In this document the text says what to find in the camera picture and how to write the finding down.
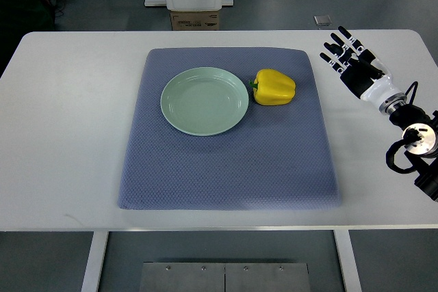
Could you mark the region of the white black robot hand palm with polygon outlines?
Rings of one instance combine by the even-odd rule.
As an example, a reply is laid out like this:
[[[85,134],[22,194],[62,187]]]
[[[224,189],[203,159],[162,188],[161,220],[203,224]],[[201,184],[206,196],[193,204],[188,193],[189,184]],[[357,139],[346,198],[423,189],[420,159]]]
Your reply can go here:
[[[359,66],[359,60],[383,71],[381,78],[369,78]],[[393,76],[387,67],[369,51],[351,56],[345,64],[346,68],[340,75],[344,85],[362,101],[373,104],[381,113],[394,113],[406,105],[406,95],[393,84]]]

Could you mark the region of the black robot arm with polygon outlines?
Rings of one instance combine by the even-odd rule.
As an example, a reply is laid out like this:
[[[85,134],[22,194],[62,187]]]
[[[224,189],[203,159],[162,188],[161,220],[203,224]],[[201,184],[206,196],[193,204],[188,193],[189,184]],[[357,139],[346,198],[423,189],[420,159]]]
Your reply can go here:
[[[331,38],[332,43],[324,43],[328,53],[320,57],[353,95],[373,104],[402,130],[402,137],[386,152],[387,167],[399,174],[418,173],[414,185],[436,202],[437,112],[429,116],[413,104],[418,82],[402,92],[384,63],[345,27],[339,26]]]

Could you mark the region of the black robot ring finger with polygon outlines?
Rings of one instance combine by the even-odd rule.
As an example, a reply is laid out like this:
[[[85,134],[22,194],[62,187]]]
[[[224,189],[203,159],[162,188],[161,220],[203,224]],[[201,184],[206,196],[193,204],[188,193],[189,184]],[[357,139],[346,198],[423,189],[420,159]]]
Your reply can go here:
[[[335,59],[342,65],[345,65],[348,62],[349,56],[345,47],[339,46],[338,44],[329,44],[327,42],[324,43],[324,47],[335,56]]]

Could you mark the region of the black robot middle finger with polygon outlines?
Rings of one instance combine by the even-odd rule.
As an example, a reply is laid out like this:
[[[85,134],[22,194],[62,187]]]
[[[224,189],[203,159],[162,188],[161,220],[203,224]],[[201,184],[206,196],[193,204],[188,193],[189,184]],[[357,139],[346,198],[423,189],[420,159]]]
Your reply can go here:
[[[331,38],[333,39],[333,43],[346,48],[349,57],[357,55],[348,40],[345,41],[341,39],[336,33],[331,33]]]

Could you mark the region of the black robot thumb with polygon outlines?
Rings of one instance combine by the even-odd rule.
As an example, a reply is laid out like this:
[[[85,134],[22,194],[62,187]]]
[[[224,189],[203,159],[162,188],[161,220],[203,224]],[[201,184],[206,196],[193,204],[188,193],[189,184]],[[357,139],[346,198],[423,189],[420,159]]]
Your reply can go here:
[[[363,73],[365,73],[369,78],[381,78],[384,76],[382,70],[376,68],[375,66],[367,63],[366,61],[360,59],[359,66]]]

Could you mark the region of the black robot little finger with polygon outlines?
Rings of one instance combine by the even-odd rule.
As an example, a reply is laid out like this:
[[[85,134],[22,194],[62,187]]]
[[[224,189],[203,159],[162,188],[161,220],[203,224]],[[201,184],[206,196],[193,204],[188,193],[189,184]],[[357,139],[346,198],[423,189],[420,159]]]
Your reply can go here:
[[[337,73],[343,73],[343,66],[331,59],[327,54],[320,53],[320,57]]]

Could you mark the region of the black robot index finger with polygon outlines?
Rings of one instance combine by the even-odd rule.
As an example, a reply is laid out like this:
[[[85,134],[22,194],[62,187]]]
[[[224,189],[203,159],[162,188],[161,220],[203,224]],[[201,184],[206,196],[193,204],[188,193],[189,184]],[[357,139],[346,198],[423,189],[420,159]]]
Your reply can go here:
[[[365,47],[362,45],[361,41],[356,39],[346,28],[343,26],[338,27],[338,31],[349,41],[355,53],[362,53],[365,51]]]

